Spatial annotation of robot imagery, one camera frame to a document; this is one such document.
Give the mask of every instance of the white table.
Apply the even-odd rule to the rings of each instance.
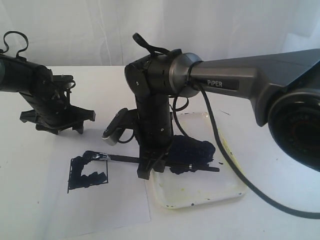
[[[57,66],[54,74],[73,75],[71,104],[97,113],[84,128],[107,126],[121,108],[135,108],[134,95],[122,66]],[[209,93],[214,111],[224,111],[224,136],[247,177],[261,190],[287,206],[320,212],[320,174],[286,156],[274,143],[268,127],[255,123],[250,102]],[[52,143],[57,136],[36,131],[19,120],[30,106],[18,93],[0,92],[0,238],[35,239],[46,186]],[[185,112],[206,112],[200,94]],[[137,156],[134,148],[105,147],[110,154]],[[151,222],[74,237],[72,239],[308,239],[320,236],[320,221],[285,214],[250,190],[238,200],[179,210],[159,206],[148,191]]]

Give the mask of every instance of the white backdrop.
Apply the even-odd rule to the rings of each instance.
[[[135,32],[215,60],[319,48],[320,1],[0,0],[0,36],[9,30],[25,33],[25,56],[47,66],[125,65],[147,54]],[[8,41],[12,56],[24,45]]]

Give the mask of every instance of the paper sheet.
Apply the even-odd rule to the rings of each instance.
[[[43,239],[61,239],[150,221],[145,181],[137,177],[134,163],[112,162],[108,183],[69,191],[70,159],[84,150],[106,149],[98,130],[87,129],[83,136],[62,132],[51,155],[43,217],[39,223]],[[88,168],[105,172],[103,162],[90,162]]]

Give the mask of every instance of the white tray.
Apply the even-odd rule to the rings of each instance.
[[[155,198],[160,205],[168,209],[179,209],[236,198],[245,194],[247,186],[236,176],[217,147],[208,114],[181,114],[178,115],[178,119],[190,137],[209,141],[214,145],[214,160],[209,165],[220,168],[220,172],[198,170],[177,175],[168,167],[165,168],[164,173],[152,171],[150,180]],[[181,134],[176,125],[174,125],[174,133]],[[223,143],[229,156],[236,162],[227,142],[223,140]]]

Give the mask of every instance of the white paper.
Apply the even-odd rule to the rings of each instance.
[[[102,152],[105,143],[97,132],[87,129],[83,136],[62,132],[51,156],[48,189],[43,217],[39,223],[43,239],[61,239],[105,231],[150,221],[145,181],[137,177],[137,165],[108,161],[108,183],[68,190],[71,158],[85,150]],[[98,167],[106,171],[105,162],[91,162],[82,174]]]

